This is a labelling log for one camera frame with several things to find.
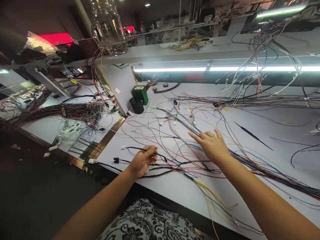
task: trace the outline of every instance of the black and white floral fabric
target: black and white floral fabric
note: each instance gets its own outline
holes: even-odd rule
[[[97,240],[203,240],[186,218],[140,199],[104,230]]]

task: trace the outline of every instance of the forearm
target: forearm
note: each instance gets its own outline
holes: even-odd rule
[[[53,239],[96,239],[113,220],[135,180],[128,170],[123,171],[76,212]]]
[[[271,239],[320,239],[320,230],[231,156],[218,165]]]

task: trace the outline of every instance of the workbench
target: workbench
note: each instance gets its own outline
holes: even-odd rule
[[[158,90],[163,90],[163,88],[161,88],[161,85],[162,84],[157,85]],[[173,155],[177,160],[182,161],[183,159],[176,155],[179,150],[183,154],[188,154],[189,156],[190,154],[193,154],[193,152],[182,141],[165,137],[175,135],[170,129],[169,121],[165,118],[166,113],[161,110],[155,110],[154,106],[156,106],[157,108],[165,109],[167,111],[172,111],[172,114],[176,114],[174,110],[175,105],[173,101],[168,100],[168,98],[181,96],[183,92],[189,95],[201,97],[213,97],[221,95],[229,96],[234,88],[219,95],[219,92],[221,92],[221,88],[223,86],[224,85],[182,83],[173,91],[163,94],[154,94],[150,88],[150,90],[147,91],[149,103],[148,106],[145,107],[145,112],[140,115],[136,115],[132,112],[130,113],[131,116],[129,116],[122,124],[121,128],[117,131],[115,136],[113,136],[106,148],[99,155],[97,161],[108,164],[117,169],[124,170],[128,166],[128,163],[114,163],[114,158],[131,161],[133,156],[129,151],[135,154],[138,152],[138,150],[122,149],[125,147],[142,148],[144,145],[158,146],[158,152],[170,159],[170,156],[160,146],[163,145],[167,149],[174,152]],[[274,87],[269,91],[270,93],[274,93],[280,89],[282,89],[282,87]],[[306,88],[307,94],[313,93],[316,90],[316,88]],[[255,91],[256,89],[252,87],[247,91],[246,95],[254,94]],[[301,95],[301,89],[288,87],[287,89],[282,91],[281,94]],[[201,104],[199,103],[184,102],[184,104],[182,104],[182,108],[179,109],[179,112],[188,117],[191,114],[190,109],[193,109],[197,106],[200,107],[199,109],[197,109],[197,111],[193,111],[193,114],[196,120],[196,127],[199,128],[199,130],[203,132],[214,132],[215,128],[219,129],[223,134],[227,146],[231,150],[239,152],[239,147],[230,139],[229,132],[232,132],[246,151],[253,153],[254,155],[262,158],[272,166],[279,169],[281,172],[293,178],[296,178],[297,180],[311,187],[320,187],[320,182],[318,180],[318,168],[320,166],[320,163],[318,161],[317,151],[301,152],[297,154],[293,159],[293,163],[295,165],[295,168],[293,168],[290,164],[290,157],[294,152],[303,147],[297,144],[285,143],[270,138],[274,137],[284,141],[293,141],[315,145],[318,142],[318,137],[310,135],[309,132],[315,128],[315,124],[317,123],[317,116],[319,116],[319,112],[317,110],[307,108],[273,108],[269,110],[262,110],[261,108],[250,107],[245,108],[245,110],[251,111],[244,111],[238,108],[229,107],[224,108],[221,111],[228,125],[230,126],[230,128],[227,128],[227,125],[225,124],[224,120],[221,119],[221,116],[218,114],[218,112],[214,113],[214,108],[210,109],[207,106],[201,107]],[[277,124],[272,120],[266,119],[264,117],[258,116],[257,114],[268,117],[280,124]],[[272,148],[273,151],[245,133],[239,126],[236,125],[236,123],[254,133],[262,142]],[[171,128],[173,128],[181,138],[191,140],[191,137],[189,137],[187,134],[188,130],[179,122],[177,122],[175,126],[171,126]],[[161,139],[155,139],[154,136],[159,135],[159,131],[161,131],[160,134],[162,137]],[[195,150],[195,152],[202,160],[207,160],[203,152],[197,150]],[[251,154],[248,154],[248,156],[252,157],[252,159],[257,160],[257,158]],[[206,163],[206,165],[210,169],[217,169],[217,166],[215,166],[213,163]],[[104,167],[119,174],[119,171],[113,168],[110,168],[108,166]],[[164,171],[165,170],[163,169],[149,171],[146,176],[156,175]],[[212,176],[224,177],[223,174]],[[199,174],[196,180],[205,184],[210,190],[212,190],[219,197],[219,199],[231,210],[235,218],[239,219],[241,222],[247,225],[252,226],[257,230],[260,230],[248,207],[227,179],[211,178]],[[286,201],[288,201],[293,207],[298,209],[316,226],[320,227],[320,215],[318,214],[320,208],[311,207],[310,205],[307,206],[303,202],[295,199],[295,197],[308,203],[319,205],[319,202],[317,200],[273,180],[264,178],[261,178],[261,180],[268,186],[270,186]],[[146,187],[150,191],[155,192],[160,196],[163,196],[185,207],[185,211],[179,212],[179,214],[181,215],[185,215],[185,213],[191,210],[194,213],[194,216],[201,215],[206,217],[207,219],[210,219],[206,197],[199,190],[199,188],[192,181],[190,181],[190,179],[186,178],[179,172],[170,172],[166,175],[156,178],[139,179],[137,180],[137,183]],[[284,193],[282,190],[291,194],[292,197]],[[218,234],[221,232],[225,232],[224,227],[226,227],[250,239],[265,239],[264,235],[261,235],[261,233],[251,229],[248,226],[245,226],[239,222],[239,226],[237,226],[233,219],[223,212],[221,215],[217,214],[211,203],[209,204],[209,208],[212,219],[214,220],[216,227],[218,226]]]
[[[92,95],[92,93],[89,91],[89,89],[94,93],[96,92],[96,88],[95,86],[86,86],[82,87],[77,94],[78,95]],[[68,91],[73,92],[75,90],[76,87],[71,87],[68,89]],[[53,98],[52,96],[49,96],[49,98],[42,104],[41,107],[47,107],[47,106],[52,106],[52,105],[56,105],[59,104],[65,100],[67,100],[70,97],[57,97],[57,98]],[[81,98],[74,98],[69,100],[67,103],[77,103],[77,102],[90,102],[92,101],[92,97],[81,97]],[[10,112],[0,112],[0,117],[2,119],[8,120],[10,118],[12,118],[12,116],[14,115],[14,113],[12,111]],[[108,114],[104,114],[99,122],[100,125],[104,126],[106,128],[106,131],[104,132],[96,132],[96,133],[90,133],[88,134],[87,132],[83,135],[83,139],[89,141],[89,142],[101,142],[102,139],[105,137],[105,135],[108,133],[108,130],[120,119],[120,115],[118,113],[118,111],[115,111],[113,113],[108,113]],[[57,137],[58,131],[59,131],[59,124],[61,123],[62,119],[52,116],[52,117],[47,117],[47,118],[42,118],[39,119],[38,121],[22,126],[21,129],[25,130],[27,133],[29,133],[30,135],[35,136],[36,138],[39,138],[41,140],[43,140],[44,142],[47,142],[49,144],[52,144],[55,140],[55,138]],[[76,143],[74,145],[75,147],[81,149],[81,150],[85,150],[87,148],[86,145],[81,144],[81,143]],[[79,154],[70,152],[69,149],[71,147],[71,144],[61,144],[59,146],[59,149],[61,149],[62,151],[69,153],[70,155],[72,155],[73,157],[78,158]]]

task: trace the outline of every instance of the fluorescent light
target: fluorescent light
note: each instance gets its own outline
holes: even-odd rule
[[[295,72],[296,68],[294,66],[271,66],[271,67],[258,67],[258,70],[265,72]],[[244,71],[244,72],[254,72],[257,71],[257,67],[211,67],[210,71]],[[300,69],[301,72],[320,72],[320,66],[303,66]]]
[[[207,68],[150,68],[134,69],[135,72],[204,72]]]
[[[271,11],[266,11],[264,13],[260,13],[257,15],[257,18],[260,17],[267,17],[267,16],[274,16],[274,15],[279,15],[279,14],[286,14],[286,13],[293,13],[293,12],[300,12],[303,10],[306,6],[293,6],[293,7],[286,7],[286,8],[280,8],[280,9],[275,9]]]
[[[205,67],[190,67],[190,68],[144,68],[134,69],[135,72],[204,72]],[[294,66],[269,66],[269,67],[211,67],[211,72],[296,72]],[[303,66],[301,72],[320,72],[320,66]]]
[[[254,72],[260,71],[262,67],[211,67],[210,71],[244,71],[244,72]],[[296,69],[294,66],[276,66],[276,67],[265,67],[262,71],[266,72],[295,72]]]

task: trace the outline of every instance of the red light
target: red light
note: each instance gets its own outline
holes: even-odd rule
[[[39,34],[39,36],[52,43],[53,45],[73,42],[68,33]]]

